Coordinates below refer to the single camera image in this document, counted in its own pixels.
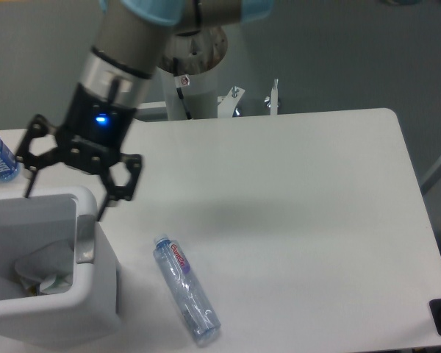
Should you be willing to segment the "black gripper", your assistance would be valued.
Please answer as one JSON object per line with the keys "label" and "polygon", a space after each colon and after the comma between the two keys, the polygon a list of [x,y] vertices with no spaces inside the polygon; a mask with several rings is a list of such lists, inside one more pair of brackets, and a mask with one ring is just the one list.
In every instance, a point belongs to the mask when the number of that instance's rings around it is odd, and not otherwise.
{"label": "black gripper", "polygon": [[[41,170],[65,163],[90,175],[99,175],[104,198],[97,221],[102,220],[108,207],[133,200],[143,170],[143,157],[121,155],[121,145],[135,113],[135,108],[111,104],[78,84],[62,124],[53,125],[43,115],[35,115],[15,153],[29,180],[24,198],[31,196]],[[53,137],[54,146],[35,151],[38,141],[49,136]]]}

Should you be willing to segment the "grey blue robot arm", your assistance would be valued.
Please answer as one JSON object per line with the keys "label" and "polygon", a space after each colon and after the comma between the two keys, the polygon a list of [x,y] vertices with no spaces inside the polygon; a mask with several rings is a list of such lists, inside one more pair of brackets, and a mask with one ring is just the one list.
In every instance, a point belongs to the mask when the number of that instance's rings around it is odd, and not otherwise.
{"label": "grey blue robot arm", "polygon": [[178,34],[267,17],[272,1],[102,1],[104,17],[64,120],[30,122],[15,156],[34,182],[63,163],[96,175],[103,207],[131,200],[143,158],[121,146],[169,40]]}

